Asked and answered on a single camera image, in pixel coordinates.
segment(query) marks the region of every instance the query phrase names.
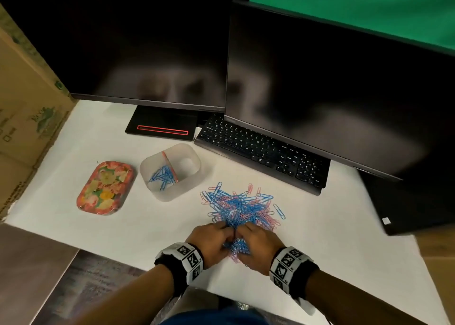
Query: white table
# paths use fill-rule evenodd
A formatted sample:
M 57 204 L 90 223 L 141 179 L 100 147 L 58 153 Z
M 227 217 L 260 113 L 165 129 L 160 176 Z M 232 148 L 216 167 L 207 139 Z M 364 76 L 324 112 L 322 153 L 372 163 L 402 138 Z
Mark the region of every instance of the white table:
M 193 190 L 163 203 L 139 176 L 117 213 L 97 216 L 78 210 L 76 197 L 98 163 L 115 160 L 138 168 L 146 157 L 179 143 L 126 134 L 134 108 L 79 102 L 6 222 L 147 270 L 160 249 L 210 222 L 211 209 L 201 204 L 199 192 L 219 181 L 228 192 L 243 192 L 252 183 L 274 195 L 285 213 L 276 230 L 285 244 L 429 325 L 449 323 L 414 237 L 385 235 L 356 170 L 336 162 L 331 163 L 327 187 L 314 196 L 189 143 L 205 173 Z M 307 315 L 268 277 L 231 259 L 204 271 L 196 285 L 300 323 L 327 324 L 319 312 Z

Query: red rectangle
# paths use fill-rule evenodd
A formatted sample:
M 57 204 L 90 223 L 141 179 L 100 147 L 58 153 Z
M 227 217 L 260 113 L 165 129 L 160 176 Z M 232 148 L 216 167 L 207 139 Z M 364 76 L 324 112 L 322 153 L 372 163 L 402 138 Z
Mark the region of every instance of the red rectangle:
M 188 135 L 188 131 L 184 130 L 174 130 L 172 128 L 164 128 L 164 127 L 154 127 L 154 126 L 144 126 L 138 125 L 138 130 L 142 131 L 151 131 L 151 132 L 159 132 L 159 133 L 169 133 L 171 135 Z

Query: black keyboard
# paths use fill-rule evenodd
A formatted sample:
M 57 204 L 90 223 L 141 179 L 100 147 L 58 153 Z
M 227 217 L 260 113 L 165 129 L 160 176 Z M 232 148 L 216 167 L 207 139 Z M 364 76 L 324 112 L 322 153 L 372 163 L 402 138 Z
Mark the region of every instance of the black keyboard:
M 327 182 L 328 158 L 231 124 L 223 114 L 209 118 L 194 144 L 315 195 Z

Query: blue clothing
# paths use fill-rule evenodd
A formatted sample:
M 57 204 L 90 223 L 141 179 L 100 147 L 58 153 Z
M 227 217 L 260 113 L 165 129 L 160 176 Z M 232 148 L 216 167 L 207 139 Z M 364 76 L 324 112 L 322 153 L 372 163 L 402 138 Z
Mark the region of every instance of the blue clothing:
M 198 310 L 176 314 L 160 325 L 268 325 L 256 311 L 227 307 L 222 310 Z

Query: green fabric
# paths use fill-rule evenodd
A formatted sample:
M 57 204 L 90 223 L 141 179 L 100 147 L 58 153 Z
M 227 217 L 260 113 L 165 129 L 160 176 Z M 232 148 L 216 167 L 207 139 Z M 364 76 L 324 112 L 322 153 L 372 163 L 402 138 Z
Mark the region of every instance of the green fabric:
M 455 0 L 251 0 L 455 49 Z

